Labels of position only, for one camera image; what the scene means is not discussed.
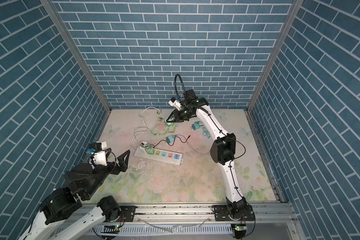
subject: white power cord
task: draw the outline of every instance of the white power cord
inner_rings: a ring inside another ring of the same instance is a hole
[[[156,109],[156,110],[157,110],[157,114],[160,114],[160,113],[161,113],[161,110],[158,109],[158,108],[155,108],[155,107],[148,107],[148,108],[144,109],[143,111],[139,112],[139,117],[140,117],[141,121],[143,122],[144,127],[143,127],[143,126],[142,126],[142,127],[136,127],[136,128],[134,129],[134,134],[133,134],[132,140],[131,140],[131,142],[130,142],[130,144],[129,144],[130,147],[131,147],[133,150],[135,150],[135,151],[136,151],[136,149],[134,149],[134,147],[132,146],[132,142],[133,142],[134,139],[137,140],[136,135],[139,134],[139,133],[142,133],[142,132],[147,132],[148,130],[150,131],[150,129],[149,129],[149,128],[147,127],[147,125],[145,124],[143,117],[141,116],[141,114],[142,114],[145,110],[150,109],[150,108]],[[142,131],[136,132],[136,130],[139,129],[139,128],[145,128],[145,129],[142,130]]]

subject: white power strip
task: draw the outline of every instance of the white power strip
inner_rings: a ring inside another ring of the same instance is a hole
[[[183,162],[183,159],[182,159],[183,154],[181,154],[179,152],[172,152],[172,151],[154,148],[154,150],[155,150],[154,153],[148,154],[145,149],[146,149],[145,147],[142,147],[140,145],[137,148],[137,150],[135,151],[134,156],[148,158],[148,159],[157,160],[157,161],[166,162],[166,163],[175,164],[175,165],[180,165]]]

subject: floral tablecloth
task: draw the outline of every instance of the floral tablecloth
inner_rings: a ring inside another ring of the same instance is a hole
[[[181,134],[191,135],[188,143],[201,155],[193,151],[179,139],[173,146],[162,141],[156,148],[183,153],[180,166],[164,164],[159,161],[135,157],[130,141],[136,127],[144,126],[138,113],[141,110],[113,110],[100,140],[106,141],[116,156],[131,150],[128,170],[119,175],[109,175],[104,184],[96,191],[87,203],[97,203],[102,197],[113,195],[117,202],[219,202],[225,201],[225,187],[218,165],[212,160],[208,151],[213,140],[208,138],[203,128],[193,130],[192,121],[177,123],[174,133],[165,136],[154,136],[150,132],[138,134],[139,141],[157,144],[166,136]],[[153,132],[165,132],[165,125],[158,117],[167,118],[172,110],[164,109],[161,114],[148,109],[142,113],[145,123]],[[264,170],[259,152],[254,142],[250,127],[241,109],[212,110],[221,125],[236,135],[236,139],[246,147],[244,156],[235,160],[235,170],[239,186],[247,201],[275,200],[273,190]],[[136,148],[138,141],[133,141]],[[236,156],[244,148],[236,144]]]

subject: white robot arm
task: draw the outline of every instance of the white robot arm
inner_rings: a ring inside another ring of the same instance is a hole
[[[54,191],[43,200],[37,209],[31,225],[20,236],[19,240],[76,240],[87,230],[104,221],[114,222],[124,218],[122,210],[113,196],[103,197],[88,214],[64,229],[56,229],[68,219],[82,204],[79,200],[89,200],[102,185],[109,174],[118,175],[128,168],[130,151],[118,156],[114,162],[107,162],[110,148],[106,142],[90,144],[88,153],[90,163],[81,163],[64,174],[67,186]]]
[[[220,125],[217,121],[216,117],[212,114],[210,106],[202,106],[206,111],[208,111],[211,115],[208,114],[201,109],[196,110],[196,116],[202,120],[206,128],[208,129],[209,133],[213,140],[223,139],[229,133]],[[232,159],[226,164],[221,164],[218,162],[219,168],[221,170],[221,174],[223,175],[224,184],[225,184],[225,192],[227,199],[230,202],[238,202],[242,199],[243,193],[240,190],[238,185],[236,172],[235,172],[235,161]]]
[[[184,90],[184,100],[182,101],[176,88],[177,77],[180,78]],[[170,114],[166,122],[183,122],[193,117],[198,117],[202,120],[214,140],[210,154],[213,161],[219,165],[223,175],[227,210],[230,218],[237,220],[246,215],[251,215],[250,218],[254,218],[252,207],[246,202],[238,185],[235,173],[234,154],[236,151],[236,142],[238,142],[236,141],[235,135],[228,133],[221,126],[212,114],[211,108],[205,98],[197,97],[192,89],[185,91],[183,81],[179,74],[175,76],[175,91],[177,98],[173,97],[169,101],[169,104],[176,109]]]

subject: blue brick wall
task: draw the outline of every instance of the blue brick wall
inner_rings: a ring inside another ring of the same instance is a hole
[[[0,239],[30,224],[105,114],[39,0],[0,0]]]
[[[360,239],[360,1],[305,0],[253,115],[310,239]]]
[[[113,108],[168,106],[173,76],[245,108],[293,0],[53,1]]]

